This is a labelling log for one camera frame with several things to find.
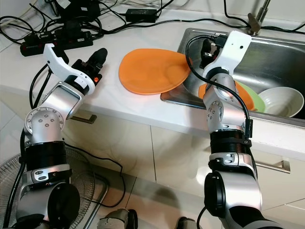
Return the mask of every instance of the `green plate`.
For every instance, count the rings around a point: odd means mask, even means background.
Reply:
[[[256,109],[256,111],[258,112],[264,112],[265,111],[265,103],[263,102],[263,100],[261,99],[261,97],[259,97],[259,95],[253,91],[250,87],[248,87],[247,85],[238,82],[250,95],[250,97],[252,98],[253,102],[254,102],[254,108]]]

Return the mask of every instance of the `faucet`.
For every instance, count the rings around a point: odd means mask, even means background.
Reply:
[[[258,35],[261,30],[262,23],[265,19],[265,16],[268,12],[268,5],[270,0],[265,0],[263,6],[260,8],[256,18],[254,18],[252,13],[248,14],[249,24],[251,28],[248,31],[249,35]]]

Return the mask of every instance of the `power adapter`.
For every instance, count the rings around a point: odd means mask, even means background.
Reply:
[[[158,15],[156,9],[128,9],[126,13],[121,14],[126,17],[127,22],[147,22],[155,23]]]

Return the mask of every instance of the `cabinet handle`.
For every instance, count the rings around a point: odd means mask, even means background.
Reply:
[[[79,118],[79,117],[76,117],[76,116],[73,116],[71,119],[73,119],[75,121],[82,122],[82,123],[93,124],[95,122],[96,118],[97,118],[97,116],[92,114],[89,119]]]
[[[282,173],[288,173],[290,174],[290,163],[289,161],[280,161],[279,163],[276,163],[275,165],[266,164],[264,162],[256,161],[256,166],[262,167],[262,168],[268,168],[271,170],[275,170]]]

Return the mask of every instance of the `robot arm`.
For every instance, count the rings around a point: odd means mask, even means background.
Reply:
[[[53,44],[46,44],[44,57],[50,70],[64,81],[26,116],[24,131],[29,141],[21,158],[27,171],[22,175],[15,228],[69,228],[80,207],[78,190],[70,184],[72,170],[61,131],[85,96],[94,92],[107,50],[96,51],[87,62],[77,60],[72,67],[55,51]]]
[[[233,31],[216,60],[203,76],[236,91],[232,78],[251,37]],[[256,166],[245,137],[245,115],[237,99],[217,86],[207,84],[203,97],[211,137],[209,167],[204,183],[204,204],[226,229],[281,229],[261,214],[262,195]]]

